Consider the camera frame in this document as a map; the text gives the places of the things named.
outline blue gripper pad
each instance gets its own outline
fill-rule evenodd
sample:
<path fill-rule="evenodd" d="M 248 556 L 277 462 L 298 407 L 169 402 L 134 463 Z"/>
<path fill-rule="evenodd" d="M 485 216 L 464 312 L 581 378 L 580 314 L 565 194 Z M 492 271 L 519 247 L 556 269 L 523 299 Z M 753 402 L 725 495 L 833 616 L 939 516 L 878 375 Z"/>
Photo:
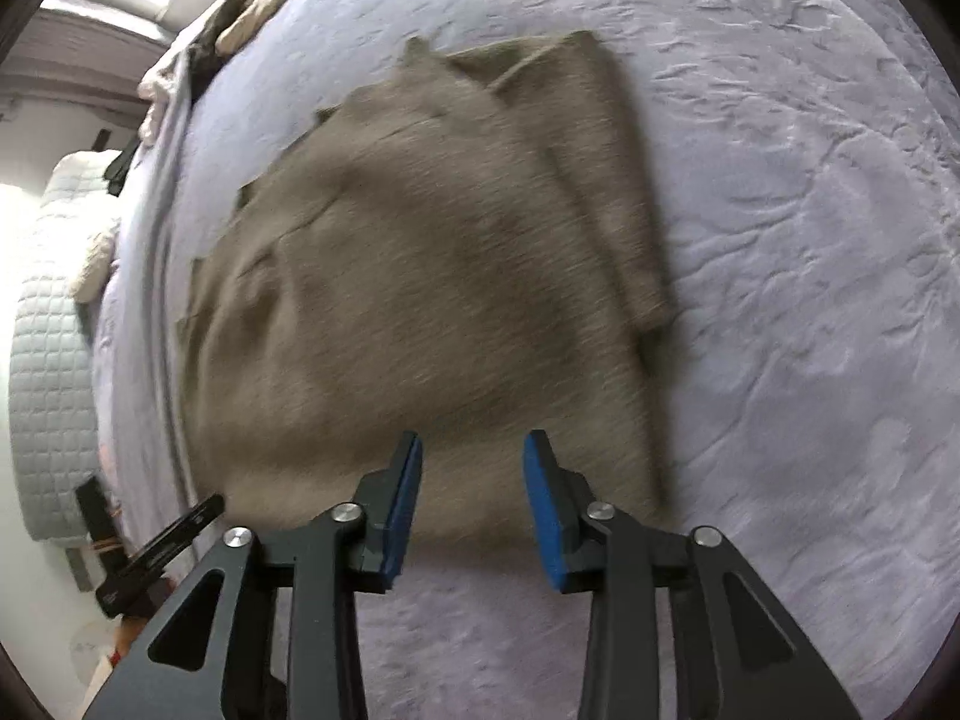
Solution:
<path fill-rule="evenodd" d="M 419 438 L 414 439 L 403 464 L 403 473 L 400 475 L 400 485 L 397 488 L 397 497 L 387 517 L 384 529 L 384 556 L 383 578 L 387 587 L 391 587 L 397 574 L 403 568 L 403 558 L 407 554 L 407 544 L 410 542 L 410 528 L 414 521 L 416 509 L 416 495 L 419 493 L 419 483 L 424 469 L 424 445 Z"/>
<path fill-rule="evenodd" d="M 530 511 L 534 515 L 536 543 L 541 553 L 547 578 L 554 589 L 562 591 L 566 585 L 566 560 L 563 558 L 563 540 L 560 535 L 560 519 L 550 495 L 549 484 L 544 476 L 541 457 L 536 451 L 534 437 L 529 435 L 523 442 L 523 478 L 526 483 Z"/>

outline metal bolt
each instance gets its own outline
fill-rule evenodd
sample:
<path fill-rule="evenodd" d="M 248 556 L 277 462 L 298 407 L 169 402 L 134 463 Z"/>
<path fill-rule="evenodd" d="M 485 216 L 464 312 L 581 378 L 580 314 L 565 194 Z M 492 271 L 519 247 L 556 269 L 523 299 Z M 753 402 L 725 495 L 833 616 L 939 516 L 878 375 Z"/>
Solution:
<path fill-rule="evenodd" d="M 613 519 L 616 514 L 616 507 L 606 501 L 593 501 L 587 506 L 587 517 L 590 519 Z"/>
<path fill-rule="evenodd" d="M 333 513 L 330 514 L 337 522 L 353 522 L 354 519 L 363 517 L 363 509 L 359 504 L 341 503 L 333 507 Z"/>
<path fill-rule="evenodd" d="M 253 531 L 250 528 L 230 528 L 224 533 L 224 544 L 229 547 L 245 547 L 253 541 Z"/>
<path fill-rule="evenodd" d="M 720 533 L 717 528 L 704 525 L 703 528 L 697 528 L 693 532 L 693 541 L 702 547 L 718 547 L 723 543 L 723 533 Z"/>

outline black clamp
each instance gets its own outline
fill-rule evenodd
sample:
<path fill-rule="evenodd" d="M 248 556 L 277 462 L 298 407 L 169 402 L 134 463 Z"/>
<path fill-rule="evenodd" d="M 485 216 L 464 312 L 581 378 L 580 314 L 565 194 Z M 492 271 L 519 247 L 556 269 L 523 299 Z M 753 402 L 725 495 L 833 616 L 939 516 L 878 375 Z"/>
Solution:
<path fill-rule="evenodd" d="M 551 584 L 593 592 L 579 720 L 659 717 L 656 587 L 669 589 L 680 720 L 859 720 L 723 533 L 666 533 L 598 501 L 541 430 L 527 437 L 523 470 Z"/>
<path fill-rule="evenodd" d="M 405 433 L 390 466 L 365 476 L 352 501 L 293 531 L 227 531 L 147 624 L 85 720 L 266 717 L 283 586 L 293 588 L 286 716 L 365 720 L 353 594 L 386 592 L 400 573 L 423 456 L 416 434 Z"/>

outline white floor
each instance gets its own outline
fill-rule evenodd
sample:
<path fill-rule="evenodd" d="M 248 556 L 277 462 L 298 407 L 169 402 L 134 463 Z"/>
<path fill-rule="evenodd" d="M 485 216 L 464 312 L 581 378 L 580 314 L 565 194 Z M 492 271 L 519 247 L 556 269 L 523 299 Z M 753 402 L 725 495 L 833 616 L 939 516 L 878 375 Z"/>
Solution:
<path fill-rule="evenodd" d="M 89 148 L 100 127 L 110 125 L 54 103 L 25 103 L 15 121 L 0 122 L 0 642 L 56 720 L 76 716 L 85 692 L 78 673 L 91 670 L 109 623 L 92 594 L 76 589 L 64 553 L 24 528 L 11 465 L 8 351 L 37 196 L 59 158 Z M 110 145 L 127 137 L 115 134 Z"/>

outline triangular cutout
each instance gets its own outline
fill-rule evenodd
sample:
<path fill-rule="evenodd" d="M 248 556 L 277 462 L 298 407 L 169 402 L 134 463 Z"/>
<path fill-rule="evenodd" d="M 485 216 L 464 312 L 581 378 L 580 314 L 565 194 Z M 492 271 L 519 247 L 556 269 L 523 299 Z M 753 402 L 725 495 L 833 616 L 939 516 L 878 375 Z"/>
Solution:
<path fill-rule="evenodd" d="M 723 588 L 730 605 L 736 648 L 746 671 L 760 671 L 772 664 L 785 664 L 793 647 L 776 623 L 736 574 L 723 576 Z"/>
<path fill-rule="evenodd" d="M 185 671 L 200 671 L 223 586 L 224 575 L 219 571 L 211 571 L 198 582 L 150 645 L 147 655 L 151 661 Z"/>

